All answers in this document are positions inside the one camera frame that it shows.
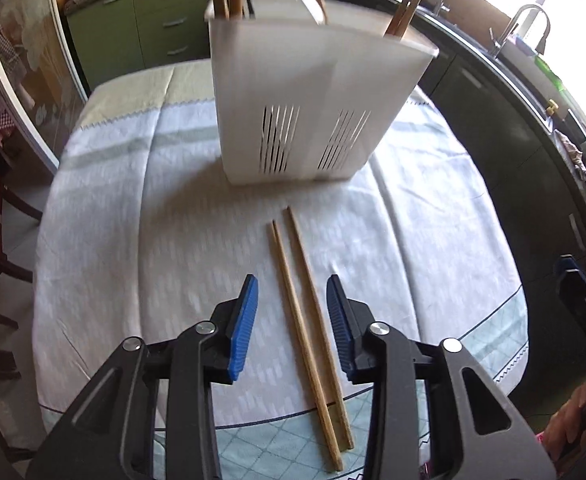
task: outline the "faucet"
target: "faucet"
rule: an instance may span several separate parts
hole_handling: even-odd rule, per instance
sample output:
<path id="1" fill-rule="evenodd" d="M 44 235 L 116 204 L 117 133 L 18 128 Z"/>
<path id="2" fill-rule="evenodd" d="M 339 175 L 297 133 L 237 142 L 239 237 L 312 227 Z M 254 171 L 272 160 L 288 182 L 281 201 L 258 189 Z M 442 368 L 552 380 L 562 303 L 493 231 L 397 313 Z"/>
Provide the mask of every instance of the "faucet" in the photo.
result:
<path id="1" fill-rule="evenodd" d="M 536 9 L 536 13 L 542 12 L 542 14 L 544 14 L 547 18 L 547 28 L 545 29 L 544 34 L 542 34 L 542 39 L 535 47 L 536 52 L 544 54 L 544 49 L 547 46 L 548 33 L 551 32 L 551 20 L 548 17 L 547 11 L 544 10 L 541 5 L 525 4 L 518 9 L 518 12 L 515 13 L 515 16 L 512 17 L 511 21 L 509 22 L 509 25 L 506 26 L 504 32 L 500 35 L 500 37 L 497 40 L 494 38 L 493 30 L 489 28 L 489 33 L 491 34 L 491 42 L 493 43 L 493 48 L 489 52 L 490 56 L 497 57 L 497 55 L 500 54 L 500 51 L 502 50 L 504 43 L 506 43 L 506 38 L 508 38 L 510 33 L 512 33 L 513 28 L 518 22 L 518 18 L 525 10 L 529 9 Z"/>

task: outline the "tablecloth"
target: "tablecloth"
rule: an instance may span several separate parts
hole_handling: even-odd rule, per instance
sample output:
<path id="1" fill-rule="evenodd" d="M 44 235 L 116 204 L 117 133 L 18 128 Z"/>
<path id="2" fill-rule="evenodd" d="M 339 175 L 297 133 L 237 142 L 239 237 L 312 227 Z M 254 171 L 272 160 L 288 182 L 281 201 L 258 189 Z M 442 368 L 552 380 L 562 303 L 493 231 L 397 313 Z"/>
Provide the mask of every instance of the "tablecloth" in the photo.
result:
<path id="1" fill-rule="evenodd" d="M 320 298 L 337 273 L 376 319 L 428 343 L 460 338 L 512 390 L 528 355 L 522 286 L 483 179 L 432 102 L 416 89 L 347 182 L 233 187 L 210 78 L 210 62 L 196 62 L 103 85 L 68 142 L 36 251 L 33 342 L 47 425 L 124 338 L 176 337 L 252 273 L 260 297 L 246 367 L 213 390 L 224 478 L 356 476 L 371 391 L 340 373 L 356 449 L 343 454 L 345 471 L 331 472 L 269 235 L 271 219 L 286 225 L 288 205 Z M 427 442 L 418 392 L 417 437 Z M 161 387 L 159 428 L 165 402 Z M 158 431 L 157 476 L 162 440 Z"/>

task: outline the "metal spoon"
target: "metal spoon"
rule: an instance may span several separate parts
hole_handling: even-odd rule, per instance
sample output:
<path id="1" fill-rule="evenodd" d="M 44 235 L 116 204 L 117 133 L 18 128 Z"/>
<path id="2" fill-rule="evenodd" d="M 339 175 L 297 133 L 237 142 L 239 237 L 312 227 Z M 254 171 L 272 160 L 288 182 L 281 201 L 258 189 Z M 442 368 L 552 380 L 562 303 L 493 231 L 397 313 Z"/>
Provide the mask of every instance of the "metal spoon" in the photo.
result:
<path id="1" fill-rule="evenodd" d="M 324 12 L 322 12 L 322 7 L 317 2 L 317 0 L 301 0 L 304 6 L 307 8 L 308 12 L 311 13 L 313 19 L 318 25 L 324 25 L 326 20 L 324 19 Z"/>

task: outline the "slotted vent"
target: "slotted vent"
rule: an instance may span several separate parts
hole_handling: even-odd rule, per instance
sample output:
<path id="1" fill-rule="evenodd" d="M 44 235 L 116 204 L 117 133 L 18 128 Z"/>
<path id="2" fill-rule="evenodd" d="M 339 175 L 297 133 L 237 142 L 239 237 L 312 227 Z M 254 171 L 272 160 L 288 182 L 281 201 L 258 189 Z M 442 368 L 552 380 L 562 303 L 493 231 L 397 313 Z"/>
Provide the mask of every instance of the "slotted vent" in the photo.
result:
<path id="1" fill-rule="evenodd" d="M 370 115 L 370 111 L 364 111 L 361 114 L 354 110 L 340 112 L 320 163 L 317 165 L 318 170 L 342 168 Z"/>
<path id="2" fill-rule="evenodd" d="M 261 173 L 274 174 L 287 170 L 298 116 L 299 106 L 264 107 L 260 144 Z"/>

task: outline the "white plastic container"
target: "white plastic container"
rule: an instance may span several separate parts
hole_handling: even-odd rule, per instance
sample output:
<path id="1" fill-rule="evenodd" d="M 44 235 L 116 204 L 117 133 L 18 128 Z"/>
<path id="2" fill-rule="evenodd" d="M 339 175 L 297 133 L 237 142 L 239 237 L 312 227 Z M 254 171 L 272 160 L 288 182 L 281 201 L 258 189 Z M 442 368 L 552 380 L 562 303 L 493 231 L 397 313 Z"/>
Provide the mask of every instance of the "white plastic container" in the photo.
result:
<path id="1" fill-rule="evenodd" d="M 251 0 L 255 19 L 205 14 L 222 163 L 232 184 L 350 178 L 369 159 L 437 47 L 391 16 L 326 1 Z"/>

